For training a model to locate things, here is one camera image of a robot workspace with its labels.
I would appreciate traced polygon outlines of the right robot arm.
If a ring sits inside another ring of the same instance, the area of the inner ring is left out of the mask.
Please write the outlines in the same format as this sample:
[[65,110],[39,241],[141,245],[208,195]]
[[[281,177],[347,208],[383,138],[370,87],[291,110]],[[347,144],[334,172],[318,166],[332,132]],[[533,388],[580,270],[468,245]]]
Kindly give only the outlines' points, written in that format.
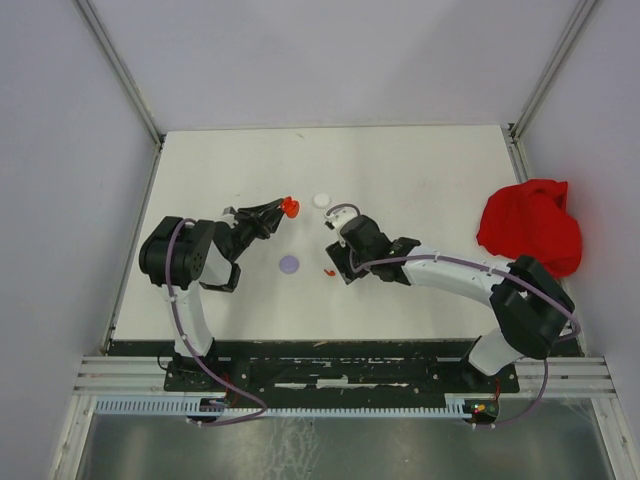
[[490,308],[497,326],[480,336],[460,364],[459,379],[481,391],[495,375],[522,358],[544,360],[576,329],[575,306],[536,259],[476,262],[448,256],[407,237],[390,240],[370,217],[349,206],[333,207],[325,225],[337,240],[326,252],[346,284],[373,275],[387,283],[428,287]]

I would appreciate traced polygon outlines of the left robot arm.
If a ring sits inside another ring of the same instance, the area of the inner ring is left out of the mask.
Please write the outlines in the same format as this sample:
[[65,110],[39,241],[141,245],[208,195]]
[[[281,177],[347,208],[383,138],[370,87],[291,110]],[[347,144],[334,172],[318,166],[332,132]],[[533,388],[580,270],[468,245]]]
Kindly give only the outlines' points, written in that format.
[[214,335],[206,324],[201,292],[234,292],[242,254],[254,241],[269,239],[283,218],[296,217],[299,209],[299,202],[288,196],[228,207],[218,220],[166,216],[144,240],[139,268],[162,291],[172,317],[174,350],[194,358],[186,376],[198,389],[212,389],[221,378],[220,364],[207,357],[214,351]]

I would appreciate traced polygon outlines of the orange charging case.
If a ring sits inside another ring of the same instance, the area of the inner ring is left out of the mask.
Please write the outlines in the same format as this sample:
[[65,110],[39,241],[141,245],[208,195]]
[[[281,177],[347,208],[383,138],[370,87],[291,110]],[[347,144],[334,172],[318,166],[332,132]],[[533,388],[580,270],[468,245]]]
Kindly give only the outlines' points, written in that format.
[[280,208],[288,218],[294,219],[300,212],[300,203],[298,200],[288,196],[282,200]]

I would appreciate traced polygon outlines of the white charging case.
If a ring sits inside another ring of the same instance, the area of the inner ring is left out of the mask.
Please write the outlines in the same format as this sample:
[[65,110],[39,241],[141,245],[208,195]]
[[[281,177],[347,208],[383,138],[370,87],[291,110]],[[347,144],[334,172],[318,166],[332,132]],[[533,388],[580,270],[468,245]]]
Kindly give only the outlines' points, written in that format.
[[318,193],[313,197],[313,205],[319,209],[328,208],[331,205],[331,197],[326,193]]

